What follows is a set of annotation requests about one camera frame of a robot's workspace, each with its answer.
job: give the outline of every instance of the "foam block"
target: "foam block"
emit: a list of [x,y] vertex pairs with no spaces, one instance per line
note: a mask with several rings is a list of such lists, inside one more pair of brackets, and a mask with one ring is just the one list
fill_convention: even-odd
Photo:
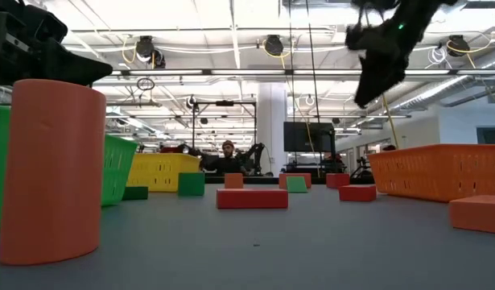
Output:
[[180,173],[177,194],[180,197],[202,197],[204,195],[204,173]]
[[124,191],[123,201],[143,200],[149,197],[149,188],[147,186],[128,186]]
[[288,192],[284,189],[217,189],[218,209],[287,209]]
[[495,196],[475,196],[449,202],[455,228],[495,233]]
[[306,182],[306,187],[311,188],[311,173],[279,173],[279,188],[287,189],[288,176],[302,176]]
[[347,173],[328,173],[326,174],[326,186],[329,189],[338,189],[340,186],[349,185],[349,174]]
[[376,186],[347,185],[338,189],[341,201],[375,201]]
[[302,176],[287,177],[288,193],[307,193],[306,182]]
[[224,176],[224,187],[226,189],[243,189],[244,175],[241,173],[226,173]]

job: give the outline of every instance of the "green cube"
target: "green cube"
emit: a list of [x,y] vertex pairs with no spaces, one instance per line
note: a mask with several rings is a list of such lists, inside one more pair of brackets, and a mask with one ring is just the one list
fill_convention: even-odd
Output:
[[304,176],[287,176],[288,193],[308,193]]
[[147,199],[149,197],[149,188],[147,186],[131,186],[126,187],[126,191],[124,192],[124,196],[122,197],[123,201],[135,201]]
[[204,195],[204,173],[180,173],[177,194],[180,197],[202,197]]

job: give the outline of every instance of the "man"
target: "man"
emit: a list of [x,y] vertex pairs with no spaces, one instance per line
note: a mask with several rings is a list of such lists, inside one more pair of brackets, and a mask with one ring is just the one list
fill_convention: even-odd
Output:
[[217,170],[217,174],[220,175],[224,175],[225,173],[244,173],[245,175],[245,168],[233,157],[233,142],[226,140],[222,143],[222,150],[224,151],[224,158],[219,158],[210,164],[205,164],[204,168],[208,171]]

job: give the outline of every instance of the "monitor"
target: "monitor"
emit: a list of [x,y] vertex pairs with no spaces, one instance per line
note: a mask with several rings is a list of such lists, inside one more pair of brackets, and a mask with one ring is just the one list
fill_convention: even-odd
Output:
[[305,122],[284,123],[284,147],[286,152],[331,152],[332,138],[329,134],[333,126],[327,123],[308,123],[310,136],[308,136]]

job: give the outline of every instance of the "ceiling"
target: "ceiling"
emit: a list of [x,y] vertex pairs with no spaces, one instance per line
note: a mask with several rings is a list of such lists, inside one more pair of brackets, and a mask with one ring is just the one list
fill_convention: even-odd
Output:
[[[285,68],[359,68],[359,55],[344,48],[345,29],[357,21],[357,11],[346,5],[346,1],[338,1],[337,4],[328,1],[327,5],[325,0],[311,1],[313,5],[309,17],[305,6],[302,5],[304,1],[295,2],[291,10],[292,33],[289,29],[288,6],[281,6],[279,0],[28,2],[51,11],[67,24],[70,32],[63,42],[66,48],[82,56],[107,62],[115,69],[148,68],[138,59],[132,63],[127,61],[133,58],[134,52],[131,48],[140,35],[154,37],[155,45],[161,48],[165,56],[167,69],[281,69],[283,65]],[[382,21],[378,14],[369,14],[368,20],[374,25]],[[409,68],[446,68],[448,65],[453,68],[465,67],[468,65],[466,58],[450,56],[439,64],[433,64],[428,59],[431,46],[439,42],[445,43],[451,34],[461,34],[470,42],[472,48],[484,47],[489,42],[485,37],[492,36],[490,32],[493,27],[495,28],[495,9],[461,10],[461,6],[442,9],[433,18],[423,41],[418,44],[419,49],[410,56]],[[257,48],[268,35],[280,35],[286,48],[290,47],[290,41],[293,39],[295,53],[284,58],[283,63],[280,58],[268,56],[263,49]],[[477,59],[494,49],[495,43],[475,53],[473,57]],[[255,101],[258,95],[259,81],[248,78],[225,80],[200,76],[185,77],[182,82],[178,77],[155,79],[161,85],[145,92],[141,97],[144,102],[152,99],[157,106],[131,106],[130,103],[137,102],[141,94],[141,91],[136,90],[136,85],[99,85],[94,89],[103,92],[108,98],[108,103],[128,105],[110,108],[110,111],[142,115],[189,114],[185,104],[192,95],[202,102],[223,99]],[[389,91],[387,98],[390,102],[397,102],[401,96],[422,85],[424,82],[405,81]],[[357,81],[306,80],[295,81],[293,92],[289,88],[287,93],[288,96],[296,97],[297,106],[305,114],[314,114],[316,110],[315,103],[306,103],[308,95],[313,98],[315,93],[318,96],[321,114],[353,114],[360,110],[353,103],[356,89]],[[227,110],[224,107],[210,106],[205,113],[243,114],[245,117],[210,119],[207,125],[198,124],[200,127],[241,128],[254,125],[249,112],[241,106],[227,107]],[[189,121],[146,119],[142,124],[154,129],[160,136],[160,133],[190,132],[185,129]],[[347,120],[342,126],[352,123],[353,120]],[[121,126],[113,120],[108,120],[108,126],[109,130],[123,134],[146,133],[143,129],[136,130],[134,127],[130,130],[129,126]],[[241,140],[245,140],[246,145],[251,142],[252,132],[245,131],[245,135],[237,135],[241,136],[238,137]]]

